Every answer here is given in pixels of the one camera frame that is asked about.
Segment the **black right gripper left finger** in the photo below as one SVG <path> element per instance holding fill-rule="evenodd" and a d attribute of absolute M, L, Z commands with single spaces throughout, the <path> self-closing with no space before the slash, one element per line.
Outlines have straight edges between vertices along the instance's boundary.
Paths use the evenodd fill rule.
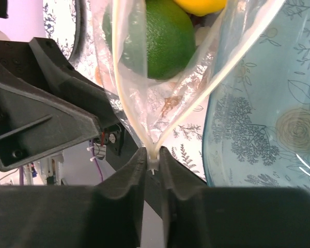
<path fill-rule="evenodd" d="M 0 186 L 0 247 L 139 247 L 147 152 L 96 186 Z"/>

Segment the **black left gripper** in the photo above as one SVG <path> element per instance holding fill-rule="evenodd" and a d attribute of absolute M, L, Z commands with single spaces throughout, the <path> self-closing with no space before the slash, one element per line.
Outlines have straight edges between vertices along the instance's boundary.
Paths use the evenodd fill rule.
<path fill-rule="evenodd" d="M 77 72 L 56 42 L 0 40 L 0 171 L 121 128 L 104 89 Z"/>

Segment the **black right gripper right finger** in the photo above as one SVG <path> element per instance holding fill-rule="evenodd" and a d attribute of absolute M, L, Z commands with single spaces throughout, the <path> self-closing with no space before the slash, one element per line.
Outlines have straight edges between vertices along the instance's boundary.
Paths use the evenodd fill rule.
<path fill-rule="evenodd" d="M 210 188 L 162 147 L 165 247 L 310 247 L 310 192 Z"/>

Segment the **clear zip top bag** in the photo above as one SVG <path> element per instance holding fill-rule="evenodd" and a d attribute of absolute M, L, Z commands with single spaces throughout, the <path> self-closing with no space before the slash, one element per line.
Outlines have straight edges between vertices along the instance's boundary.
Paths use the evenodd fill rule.
<path fill-rule="evenodd" d="M 168 135 L 233 71 L 283 1 L 91 1 L 102 85 L 157 171 Z"/>

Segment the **green lime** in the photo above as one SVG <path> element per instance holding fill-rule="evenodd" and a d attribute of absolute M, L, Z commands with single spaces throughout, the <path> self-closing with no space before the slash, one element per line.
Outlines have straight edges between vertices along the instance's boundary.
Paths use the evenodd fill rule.
<path fill-rule="evenodd" d="M 183 71 L 196 51 L 194 27 L 174 1 L 146 1 L 148 78 L 169 80 Z"/>

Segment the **yellow lemon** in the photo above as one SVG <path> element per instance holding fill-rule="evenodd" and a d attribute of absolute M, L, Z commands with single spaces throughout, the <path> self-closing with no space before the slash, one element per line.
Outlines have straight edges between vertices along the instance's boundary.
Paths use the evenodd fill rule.
<path fill-rule="evenodd" d="M 174 0 L 185 12 L 202 17 L 225 8 L 227 0 Z"/>

